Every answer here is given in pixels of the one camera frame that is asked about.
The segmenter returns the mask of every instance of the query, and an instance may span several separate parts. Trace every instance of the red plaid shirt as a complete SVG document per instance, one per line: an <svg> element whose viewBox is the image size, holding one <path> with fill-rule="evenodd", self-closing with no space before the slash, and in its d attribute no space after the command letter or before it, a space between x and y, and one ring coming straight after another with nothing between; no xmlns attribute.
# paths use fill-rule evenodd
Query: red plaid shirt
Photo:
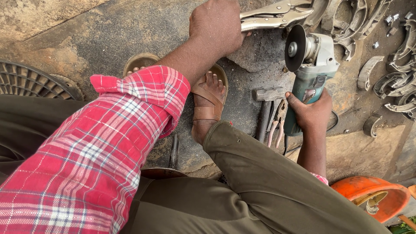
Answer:
<svg viewBox="0 0 416 234"><path fill-rule="evenodd" d="M177 125L190 85L164 66L91 83L99 98L0 187L0 233L117 233L126 223L140 168Z"/></svg>

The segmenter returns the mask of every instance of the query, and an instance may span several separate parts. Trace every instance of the hammer handle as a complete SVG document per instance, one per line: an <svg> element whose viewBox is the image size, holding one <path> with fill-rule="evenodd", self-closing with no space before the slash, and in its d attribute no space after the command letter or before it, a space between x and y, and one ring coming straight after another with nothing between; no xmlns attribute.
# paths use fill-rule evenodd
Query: hammer handle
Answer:
<svg viewBox="0 0 416 234"><path fill-rule="evenodd" d="M263 101L261 103L261 109L260 109L260 116L259 116L259 122L257 124L257 140L261 143L264 143L264 138L266 136L266 129L267 129L267 121L269 119L270 115L270 108L272 108L272 102L265 102Z"/></svg>

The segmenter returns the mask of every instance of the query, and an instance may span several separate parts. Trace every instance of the dirty concrete ground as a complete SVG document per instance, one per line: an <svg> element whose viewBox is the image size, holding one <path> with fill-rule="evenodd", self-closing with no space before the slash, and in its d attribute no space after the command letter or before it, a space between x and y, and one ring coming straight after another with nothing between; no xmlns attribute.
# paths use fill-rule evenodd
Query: dirty concrete ground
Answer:
<svg viewBox="0 0 416 234"><path fill-rule="evenodd" d="M3 15L0 13L0 22L5 22L0 27L0 38L7 43L0 46L0 58L69 77L81 87L86 100L91 101L97 97L97 93L89 83L90 75L121 77L124 63L139 52L165 56L187 39L188 17L192 9L203 1L80 1L79 8L65 15L60 14L66 9L65 5L53 6L51 2L54 1L31 0L30 4L24 6L12 1L1 3L2 6L5 4L3 8L7 11ZM375 2L369 0L367 4L374 7ZM240 1L242 10L270 3L267 0ZM32 7L34 13L35 10L41 12L42 8L49 11L47 17L36 23L38 18L22 16L19 9L25 7ZM396 0L386 14L399 13L403 19L408 10L416 13L412 0ZM392 182L415 176L416 129L412 127L413 122L384 108L383 104L392 101L392 98L380 100L372 92L372 86L367 92L356 87L359 70L372 56L384 55L385 59L373 70L371 84L388 73L385 70L387 55L395 52L405 34L399 29L394 36L385 37L387 30L386 24L380 22L371 35L357 43L356 54L350 62L343 61L344 50L340 46L335 47L336 59L341 65L336 77L329 80L326 86L332 95L334 110L340 115L338 126L328 132L327 139L328 179L331 182L357 174L383 177ZM247 70L254 70L246 70L238 65L247 65L242 63L244 57L241 57L241 52L236 53L240 53L238 59L229 56L238 64L227 58L218 61L230 83L223 119L232 120L235 127L252 136L255 134L260 103L253 101L251 90L275 86L291 90L294 80L292 73L282 72L285 65L282 58L282 30L259 30L253 34L256 36L245 42L242 51L254 46L256 53L267 55L260 60L258 54L247 55L247 61L252 59L262 64L257 66L258 71L249 73ZM264 34L270 37L266 40L268 43L261 39ZM375 41L380 44L377 49L371 47ZM383 115L376 139L362 133L364 122L373 113ZM174 132L181 138L179 169L191 176L213 177L218 175L219 169L190 136L192 115L193 98L190 95ZM343 134L345 129L350 130L349 134ZM289 148L300 144L301 137L291 138ZM170 147L171 137L159 140L149 154L146 167L166 167ZM295 151L289 157L295 159L296 154Z"/></svg>

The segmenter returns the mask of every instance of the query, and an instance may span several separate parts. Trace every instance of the hammer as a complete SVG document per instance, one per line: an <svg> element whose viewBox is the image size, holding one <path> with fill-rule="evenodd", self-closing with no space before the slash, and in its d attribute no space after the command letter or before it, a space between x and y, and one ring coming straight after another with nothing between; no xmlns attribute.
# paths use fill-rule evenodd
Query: hammer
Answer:
<svg viewBox="0 0 416 234"><path fill-rule="evenodd" d="M276 113L278 103L276 100L282 99L285 96L283 87L261 88L253 90L253 99L255 101L262 101L260 108L259 121L257 124L256 136L261 143L264 142L266 131L270 131L273 116Z"/></svg>

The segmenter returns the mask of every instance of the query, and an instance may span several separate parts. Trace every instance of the grinder handle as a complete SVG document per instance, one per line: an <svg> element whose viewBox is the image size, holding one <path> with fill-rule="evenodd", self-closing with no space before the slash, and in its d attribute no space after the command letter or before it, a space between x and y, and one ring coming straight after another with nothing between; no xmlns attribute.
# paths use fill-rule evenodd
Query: grinder handle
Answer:
<svg viewBox="0 0 416 234"><path fill-rule="evenodd" d="M314 103L321 97L322 90L324 89L326 79L323 79L322 86L320 87L314 87L316 86L318 75L308 75L304 77L299 77L298 74L296 74L295 82L293 84L292 93L293 95L299 99L300 101L304 101L304 95L306 90L315 90L315 94L306 104ZM284 133L287 136L294 137L299 136L302 134L302 129L300 129L299 125L296 122L296 115L293 109L288 107L285 123L283 125Z"/></svg>

